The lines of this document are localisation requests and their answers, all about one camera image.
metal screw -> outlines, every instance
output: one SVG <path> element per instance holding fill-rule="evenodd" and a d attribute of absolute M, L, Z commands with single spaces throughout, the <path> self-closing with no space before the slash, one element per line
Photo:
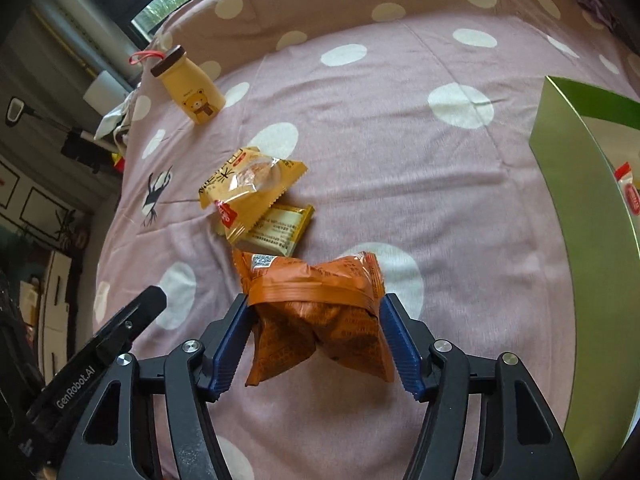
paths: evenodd
<path fill-rule="evenodd" d="M 506 354 L 504 354 L 502 356 L 502 360 L 505 362 L 505 364 L 511 366 L 518 364 L 518 356 L 516 354 L 512 354 L 511 352 L 507 352 Z"/>
<path fill-rule="evenodd" d="M 200 341 L 198 341 L 197 339 L 189 339 L 182 344 L 182 350 L 187 352 L 187 354 L 197 352 L 198 350 L 200 350 Z"/>
<path fill-rule="evenodd" d="M 132 361 L 133 357 L 131 356 L 131 354 L 120 354 L 118 357 L 116 357 L 116 362 L 120 366 L 127 366 Z"/>
<path fill-rule="evenodd" d="M 447 341 L 446 339 L 438 339 L 434 344 L 433 347 L 438 351 L 438 352 L 448 352 L 450 351 L 453 346 L 451 345 L 451 343 L 449 341 Z"/>

bed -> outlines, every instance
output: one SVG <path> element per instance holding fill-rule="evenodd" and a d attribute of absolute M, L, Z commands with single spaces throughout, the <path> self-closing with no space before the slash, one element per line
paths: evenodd
<path fill-rule="evenodd" d="M 638 100 L 640 58 L 575 0 L 193 0 L 152 46 L 181 44 L 226 94 L 194 126 L 145 67 L 122 198 L 102 249 L 95 328 L 143 288 L 168 308 L 136 341 L 165 354 L 240 291 L 197 190 L 239 146 L 303 161 L 296 256 L 377 254 L 386 290 L 463 351 L 523 359 L 562 426 L 574 370 L 572 282 L 528 139 L 546 75 Z M 235 480 L 401 478 L 425 406 L 325 358 L 210 407 Z M 175 478 L 166 414 L 158 439 Z M 477 420 L 479 401 L 468 418 Z M 459 478 L 470 475 L 467 431 Z"/>

red packaging label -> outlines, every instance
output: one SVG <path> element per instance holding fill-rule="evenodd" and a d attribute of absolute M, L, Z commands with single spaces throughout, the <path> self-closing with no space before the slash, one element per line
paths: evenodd
<path fill-rule="evenodd" d="M 631 212 L 636 216 L 640 216 L 640 196 L 638 195 L 636 186 L 633 184 L 627 184 L 625 186 L 625 197 L 626 203 L 629 204 Z"/>
<path fill-rule="evenodd" d="M 229 204 L 227 204 L 226 202 L 216 200 L 214 204 L 216 205 L 216 207 L 218 208 L 218 212 L 220 213 L 220 220 L 222 221 L 222 225 L 231 229 L 231 224 L 238 216 L 238 213 L 231 209 L 229 207 Z"/>
<path fill-rule="evenodd" d="M 245 158 L 246 153 L 242 152 L 240 154 L 240 156 L 238 158 L 236 158 L 236 160 L 234 161 L 234 163 L 232 164 L 232 166 L 235 168 L 238 164 L 240 164 L 242 162 L 242 160 Z"/>

green box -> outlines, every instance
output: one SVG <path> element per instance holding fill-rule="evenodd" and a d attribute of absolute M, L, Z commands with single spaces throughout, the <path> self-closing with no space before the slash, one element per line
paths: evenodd
<path fill-rule="evenodd" d="M 564 436 L 580 478 L 596 480 L 622 448 L 640 392 L 640 251 L 613 176 L 628 160 L 640 177 L 640 104 L 547 77 L 529 143 L 558 213 L 574 289 Z"/>

white paper roll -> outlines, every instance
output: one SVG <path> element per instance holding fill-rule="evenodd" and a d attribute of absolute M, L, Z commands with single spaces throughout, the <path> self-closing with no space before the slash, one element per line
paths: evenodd
<path fill-rule="evenodd" d="M 82 98 L 91 105 L 91 108 L 104 116 L 123 102 L 128 94 L 129 92 L 109 72 L 103 70 L 89 85 Z"/>

